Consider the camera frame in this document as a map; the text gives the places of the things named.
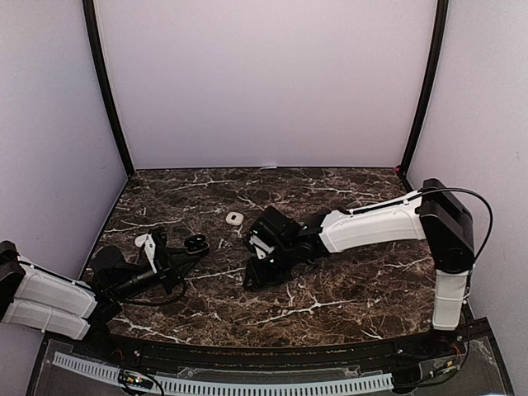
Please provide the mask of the black earbud case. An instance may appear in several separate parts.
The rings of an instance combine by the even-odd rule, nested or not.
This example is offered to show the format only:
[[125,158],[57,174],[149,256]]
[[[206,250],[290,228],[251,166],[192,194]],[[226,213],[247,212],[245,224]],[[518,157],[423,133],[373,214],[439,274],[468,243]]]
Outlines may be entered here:
[[210,251],[210,245],[207,237],[203,234],[194,234],[186,238],[184,248],[189,255],[206,256]]

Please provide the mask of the white oval charging case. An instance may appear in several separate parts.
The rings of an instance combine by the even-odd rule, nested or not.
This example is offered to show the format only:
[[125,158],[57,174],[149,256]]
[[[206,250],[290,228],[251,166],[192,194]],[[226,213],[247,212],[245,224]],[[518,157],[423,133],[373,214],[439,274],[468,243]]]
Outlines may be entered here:
[[134,245],[135,245],[137,248],[141,248],[143,245],[146,244],[146,242],[149,240],[149,238],[150,238],[150,234],[149,234],[149,233],[145,233],[145,234],[139,235],[139,236],[134,240]]

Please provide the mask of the small white charging case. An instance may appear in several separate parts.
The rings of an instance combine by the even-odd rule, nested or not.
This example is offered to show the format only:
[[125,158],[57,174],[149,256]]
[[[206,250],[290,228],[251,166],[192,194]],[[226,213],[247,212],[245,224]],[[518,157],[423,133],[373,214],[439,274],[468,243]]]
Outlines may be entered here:
[[238,212],[229,212],[226,216],[226,223],[233,225],[233,226],[239,226],[243,223],[244,216]]

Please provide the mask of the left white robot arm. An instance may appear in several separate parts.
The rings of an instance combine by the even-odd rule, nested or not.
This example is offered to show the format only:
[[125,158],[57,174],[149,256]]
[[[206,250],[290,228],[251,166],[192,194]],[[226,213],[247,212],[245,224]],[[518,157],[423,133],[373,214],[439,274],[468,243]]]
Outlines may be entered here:
[[69,279],[28,262],[10,241],[1,243],[1,320],[54,332],[84,346],[99,360],[116,353],[116,340],[102,329],[123,305],[157,308],[186,293],[185,276],[210,245],[202,235],[182,248],[167,247],[157,234],[139,238],[144,264],[128,263],[116,246],[104,247],[90,261],[89,282]]

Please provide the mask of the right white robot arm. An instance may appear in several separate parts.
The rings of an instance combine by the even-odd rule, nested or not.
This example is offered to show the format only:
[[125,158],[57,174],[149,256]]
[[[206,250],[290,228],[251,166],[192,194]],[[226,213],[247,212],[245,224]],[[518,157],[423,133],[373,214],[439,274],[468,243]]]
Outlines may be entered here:
[[488,201],[475,191],[445,186],[436,178],[403,196],[355,209],[313,214],[303,222],[266,207],[250,226],[243,244],[249,251],[243,287],[260,290],[286,282],[301,264],[355,248],[403,241],[427,243],[436,273],[431,326],[421,350],[437,358],[453,343],[460,323],[470,278],[483,252],[474,241],[474,217],[458,195],[472,196],[485,207]]

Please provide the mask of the black front rail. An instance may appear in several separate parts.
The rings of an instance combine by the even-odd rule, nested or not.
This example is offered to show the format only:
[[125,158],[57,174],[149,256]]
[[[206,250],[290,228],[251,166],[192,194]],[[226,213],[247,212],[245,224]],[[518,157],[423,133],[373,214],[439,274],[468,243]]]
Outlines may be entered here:
[[175,371],[183,367],[226,370],[302,370],[358,366],[405,369],[448,356],[462,357],[467,337],[443,337],[431,332],[389,340],[336,346],[237,348],[154,342],[108,334],[102,345],[94,339],[74,342],[73,351],[110,363],[147,371]]

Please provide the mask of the right black frame post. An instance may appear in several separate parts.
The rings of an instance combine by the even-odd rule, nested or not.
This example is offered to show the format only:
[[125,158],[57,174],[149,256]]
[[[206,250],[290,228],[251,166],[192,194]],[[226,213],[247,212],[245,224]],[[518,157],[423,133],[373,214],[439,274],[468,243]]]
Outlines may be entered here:
[[411,167],[413,157],[417,149],[417,144],[422,132],[422,127],[426,119],[426,114],[436,79],[436,71],[441,57],[441,48],[446,29],[448,10],[448,0],[438,0],[436,2],[435,19],[433,23],[430,48],[427,56],[427,64],[422,81],[422,87],[417,101],[417,107],[413,117],[408,140],[403,151],[402,160],[398,165],[398,175],[402,179],[407,176]]

